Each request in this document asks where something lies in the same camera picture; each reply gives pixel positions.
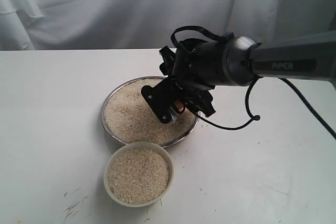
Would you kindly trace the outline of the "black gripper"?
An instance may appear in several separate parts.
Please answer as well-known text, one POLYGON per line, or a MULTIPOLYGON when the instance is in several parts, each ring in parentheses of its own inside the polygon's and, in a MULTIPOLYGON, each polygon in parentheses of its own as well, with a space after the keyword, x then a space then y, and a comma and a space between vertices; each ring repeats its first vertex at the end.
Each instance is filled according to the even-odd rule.
POLYGON ((173 73, 181 86, 195 88, 184 92, 183 102, 186 108, 192 113, 198 114, 201 111, 206 117, 210 117, 216 111, 212 105, 213 96, 208 90, 226 84, 223 70, 226 44, 202 39, 185 39, 180 41, 180 45, 183 48, 178 49, 176 53, 168 46, 159 50, 163 59, 159 69, 164 76, 170 77, 173 73))

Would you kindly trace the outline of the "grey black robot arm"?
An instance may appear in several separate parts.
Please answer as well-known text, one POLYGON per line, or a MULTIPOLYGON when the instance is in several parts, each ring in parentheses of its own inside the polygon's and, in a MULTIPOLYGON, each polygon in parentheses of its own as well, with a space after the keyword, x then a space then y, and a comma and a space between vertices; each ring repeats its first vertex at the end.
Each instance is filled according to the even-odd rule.
POLYGON ((335 80, 335 32, 257 43, 227 34, 210 41, 189 38, 176 52, 162 52, 168 76, 157 105, 162 111, 180 101, 191 112, 215 113, 210 91, 216 86, 248 86, 262 77, 335 80))

